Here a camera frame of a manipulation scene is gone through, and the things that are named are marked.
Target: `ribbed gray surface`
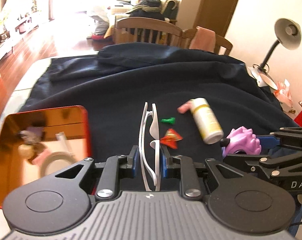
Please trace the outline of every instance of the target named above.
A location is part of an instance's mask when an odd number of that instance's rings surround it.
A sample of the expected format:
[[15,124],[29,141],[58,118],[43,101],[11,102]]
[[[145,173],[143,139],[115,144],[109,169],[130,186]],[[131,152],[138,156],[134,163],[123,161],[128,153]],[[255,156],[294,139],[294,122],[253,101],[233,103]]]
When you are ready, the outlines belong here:
[[9,240],[293,240],[286,231],[270,236],[248,236],[217,223],[201,202],[187,201],[178,192],[123,192],[100,202],[76,228],[54,236],[12,232]]

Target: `lamp shade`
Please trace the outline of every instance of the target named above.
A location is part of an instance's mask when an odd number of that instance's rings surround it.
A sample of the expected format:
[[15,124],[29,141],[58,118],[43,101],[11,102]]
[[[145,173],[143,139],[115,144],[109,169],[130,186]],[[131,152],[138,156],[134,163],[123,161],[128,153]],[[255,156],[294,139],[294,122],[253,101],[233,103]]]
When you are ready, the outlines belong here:
[[281,18],[274,25],[275,35],[286,49],[296,49],[301,43],[301,28],[296,22]]

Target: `wooden floor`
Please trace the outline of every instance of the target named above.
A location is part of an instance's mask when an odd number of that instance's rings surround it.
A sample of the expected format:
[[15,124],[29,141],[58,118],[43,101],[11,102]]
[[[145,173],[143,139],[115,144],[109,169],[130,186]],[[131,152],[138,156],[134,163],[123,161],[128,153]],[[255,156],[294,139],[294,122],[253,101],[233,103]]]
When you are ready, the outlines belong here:
[[27,34],[13,52],[0,61],[0,116],[20,79],[35,61],[65,54],[76,55],[77,51],[100,50],[112,44],[112,41],[87,40],[92,28],[93,19],[85,14],[73,14],[41,24]]

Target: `brown door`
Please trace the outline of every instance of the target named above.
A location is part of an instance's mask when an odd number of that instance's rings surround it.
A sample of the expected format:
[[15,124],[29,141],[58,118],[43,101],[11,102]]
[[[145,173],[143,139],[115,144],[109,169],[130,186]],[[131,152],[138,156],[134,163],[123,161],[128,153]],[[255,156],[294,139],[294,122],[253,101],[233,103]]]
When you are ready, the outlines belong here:
[[194,27],[201,26],[224,37],[237,3],[238,0],[201,0]]

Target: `green object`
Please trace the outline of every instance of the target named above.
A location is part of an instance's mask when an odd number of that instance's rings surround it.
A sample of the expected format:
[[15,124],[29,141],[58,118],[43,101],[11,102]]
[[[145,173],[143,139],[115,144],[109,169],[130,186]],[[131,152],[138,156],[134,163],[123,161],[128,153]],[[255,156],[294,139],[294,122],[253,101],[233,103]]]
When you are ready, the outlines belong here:
[[169,119],[161,119],[161,122],[174,124],[175,123],[175,117],[171,117]]

